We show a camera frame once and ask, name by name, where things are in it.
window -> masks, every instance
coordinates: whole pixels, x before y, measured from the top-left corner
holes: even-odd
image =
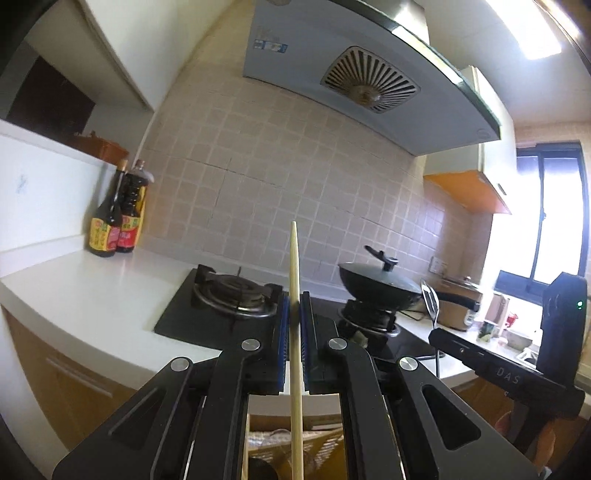
[[[517,150],[519,201],[507,215],[512,248],[495,289],[541,305],[542,292],[563,271],[584,275],[589,197],[579,143]]]

range hood label sticker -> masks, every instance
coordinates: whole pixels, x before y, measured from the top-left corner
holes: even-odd
[[[252,46],[256,50],[270,50],[277,53],[285,53],[287,45],[285,43],[275,43],[268,40],[256,39],[255,44]]]

gas stove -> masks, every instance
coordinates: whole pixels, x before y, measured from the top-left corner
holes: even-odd
[[[272,330],[287,315],[283,287],[260,285],[241,276],[218,274],[206,265],[191,270],[154,332],[194,345],[223,350],[249,322],[264,322]]]
[[[336,301],[310,299],[314,317],[323,316],[334,321],[339,336],[364,347],[368,353],[386,361],[402,356],[417,360],[435,358],[435,349],[396,325],[396,312],[377,309],[359,300],[346,304]]]
[[[169,338],[217,350],[226,348],[247,322],[267,322],[272,328],[288,315],[287,294],[277,284],[260,285],[241,276],[218,274],[206,265],[193,269],[154,327]],[[384,360],[401,356],[435,357],[423,340],[395,324],[395,313],[366,303],[311,299],[314,316],[334,321],[339,335],[362,345]]]

range hood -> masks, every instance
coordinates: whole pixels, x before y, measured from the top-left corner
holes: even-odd
[[[412,0],[257,0],[243,74],[327,105],[412,155],[500,139],[487,105],[429,46]]]

range hood vent grille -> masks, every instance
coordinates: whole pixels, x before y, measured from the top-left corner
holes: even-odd
[[[394,65],[360,47],[345,50],[321,84],[375,113],[387,112],[420,91]]]

